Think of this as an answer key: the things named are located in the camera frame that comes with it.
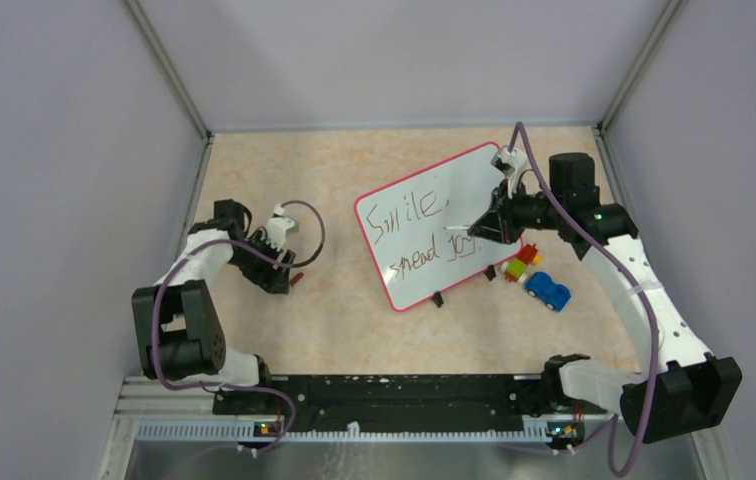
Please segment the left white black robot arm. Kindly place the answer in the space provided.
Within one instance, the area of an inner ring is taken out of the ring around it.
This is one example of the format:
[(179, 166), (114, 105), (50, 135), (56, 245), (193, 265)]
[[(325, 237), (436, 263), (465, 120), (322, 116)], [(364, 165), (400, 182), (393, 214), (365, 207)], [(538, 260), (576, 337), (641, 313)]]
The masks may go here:
[(283, 204), (267, 222), (251, 226), (243, 204), (219, 200), (211, 218), (192, 225), (178, 259), (167, 273), (132, 295), (140, 364), (144, 375), (169, 382), (200, 381), (206, 387), (236, 385), (237, 401), (251, 413), (273, 404), (266, 362), (228, 346), (211, 288), (227, 265), (267, 294), (285, 295), (296, 255), (286, 248), (298, 223)]

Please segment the pink-framed whiteboard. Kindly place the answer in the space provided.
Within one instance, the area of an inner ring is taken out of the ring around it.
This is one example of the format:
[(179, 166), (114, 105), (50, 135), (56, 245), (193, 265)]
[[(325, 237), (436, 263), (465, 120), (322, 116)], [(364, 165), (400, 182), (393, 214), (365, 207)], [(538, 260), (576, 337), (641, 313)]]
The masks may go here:
[(503, 179), (486, 142), (359, 196), (355, 218), (391, 308), (404, 312), (489, 266), (520, 245), (498, 244), (443, 227), (471, 225)]

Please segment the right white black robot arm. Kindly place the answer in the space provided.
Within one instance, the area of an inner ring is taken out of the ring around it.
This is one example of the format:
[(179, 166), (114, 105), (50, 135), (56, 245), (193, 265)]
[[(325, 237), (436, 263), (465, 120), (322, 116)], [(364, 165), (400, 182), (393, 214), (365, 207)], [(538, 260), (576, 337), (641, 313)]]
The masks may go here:
[(553, 356), (542, 373), (543, 404), (554, 412), (578, 401), (601, 407), (644, 444), (719, 425), (742, 371), (690, 329), (655, 275), (628, 212), (601, 202), (593, 159), (552, 156), (549, 189), (534, 194), (520, 181), (530, 165), (524, 152), (503, 147), (491, 163), (504, 178), (469, 234), (511, 245), (527, 229), (557, 232), (601, 284), (639, 358), (639, 371), (630, 373), (583, 354)]

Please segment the brown marker cap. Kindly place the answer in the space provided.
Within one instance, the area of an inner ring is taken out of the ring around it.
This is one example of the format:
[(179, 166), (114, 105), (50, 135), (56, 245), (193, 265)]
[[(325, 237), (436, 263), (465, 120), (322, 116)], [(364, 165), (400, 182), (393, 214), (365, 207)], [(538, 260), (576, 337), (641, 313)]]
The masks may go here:
[(290, 286), (291, 287), (295, 286), (303, 277), (304, 277), (303, 272), (298, 272), (295, 275), (293, 275), (289, 282)]

